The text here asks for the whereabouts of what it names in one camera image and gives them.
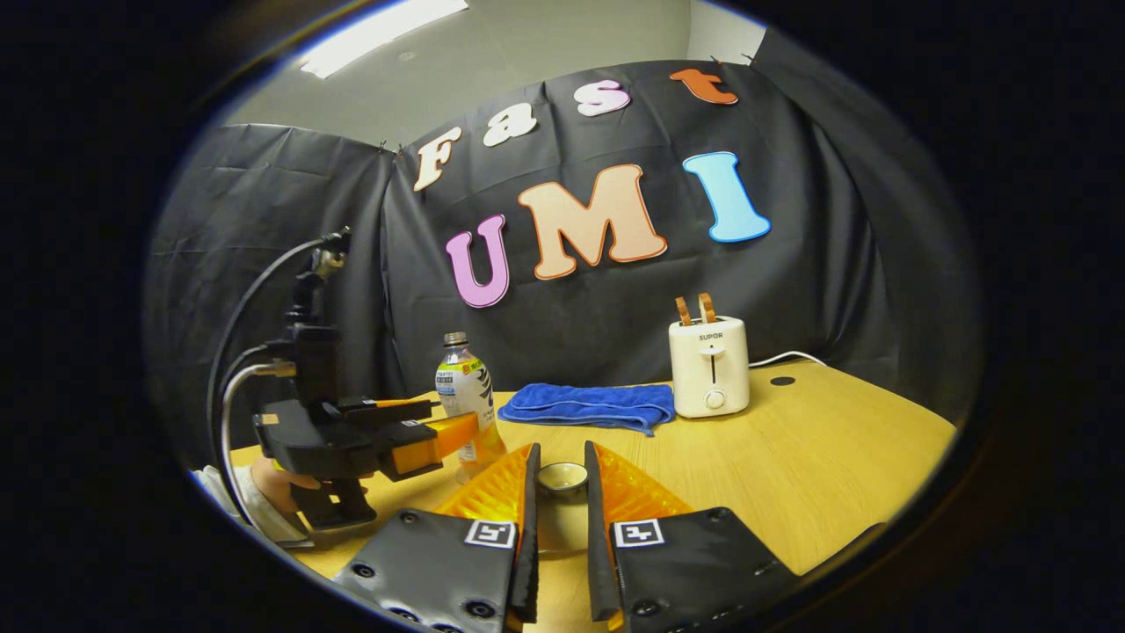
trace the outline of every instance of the table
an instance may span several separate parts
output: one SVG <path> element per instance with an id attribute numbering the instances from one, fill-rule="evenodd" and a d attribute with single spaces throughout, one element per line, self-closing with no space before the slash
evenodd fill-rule
<path id="1" fill-rule="evenodd" d="M 795 379 L 774 386 L 778 377 Z M 749 371 L 750 406 L 740 414 L 660 425 L 655 437 L 628 429 L 550 427 L 497 421 L 508 450 L 531 442 L 542 464 L 583 463 L 590 440 L 631 461 L 694 509 L 726 506 L 794 573 L 821 563 L 867 527 L 891 521 L 951 445 L 953 425 L 899 396 L 836 370 L 800 361 Z M 436 395 L 426 395 L 438 400 Z M 512 394 L 497 392 L 496 408 Z M 441 408 L 434 417 L 444 417 Z M 249 464 L 256 446 L 235 451 Z M 317 535 L 292 550 L 332 578 L 403 507 L 430 510 L 459 489 L 457 456 L 439 471 L 392 485 L 366 480 L 379 513 L 372 525 Z M 528 633 L 604 632 L 590 621 L 586 552 L 539 563 L 538 623 Z"/>

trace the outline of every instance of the toaster knob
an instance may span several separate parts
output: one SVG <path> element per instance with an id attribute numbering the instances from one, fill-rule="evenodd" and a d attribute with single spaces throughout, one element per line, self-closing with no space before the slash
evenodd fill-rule
<path id="1" fill-rule="evenodd" d="M 703 403 L 706 404 L 708 409 L 718 409 L 719 407 L 722 407 L 722 404 L 726 401 L 727 395 L 714 389 L 706 392 L 706 396 L 703 397 Z"/>

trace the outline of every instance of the ceiling light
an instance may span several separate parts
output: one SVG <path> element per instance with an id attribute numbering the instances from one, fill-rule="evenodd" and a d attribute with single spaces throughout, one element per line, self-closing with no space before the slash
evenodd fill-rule
<path id="1" fill-rule="evenodd" d="M 300 70 L 325 79 L 397 37 L 468 8 L 465 0 L 405 0 L 395 3 L 312 47 L 303 56 Z"/>

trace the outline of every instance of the plastic bottle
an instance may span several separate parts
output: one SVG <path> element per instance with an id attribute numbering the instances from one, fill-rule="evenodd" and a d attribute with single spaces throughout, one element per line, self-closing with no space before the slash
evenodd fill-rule
<path id="1" fill-rule="evenodd" d="M 469 352 L 465 333 L 444 336 L 444 359 L 434 378 L 438 397 L 447 416 L 477 414 L 480 434 L 457 453 L 461 468 L 457 481 L 465 483 L 496 460 L 507 454 L 507 447 L 496 431 L 492 377 L 485 364 Z"/>

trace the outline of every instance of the toaster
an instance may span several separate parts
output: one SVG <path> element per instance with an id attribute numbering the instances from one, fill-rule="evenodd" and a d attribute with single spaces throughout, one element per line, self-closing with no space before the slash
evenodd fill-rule
<path id="1" fill-rule="evenodd" d="M 683 297 L 676 302 L 681 320 L 668 326 L 676 414 L 708 418 L 746 409 L 750 404 L 746 326 L 732 316 L 716 315 L 706 292 L 700 295 L 699 319 L 688 318 Z"/>

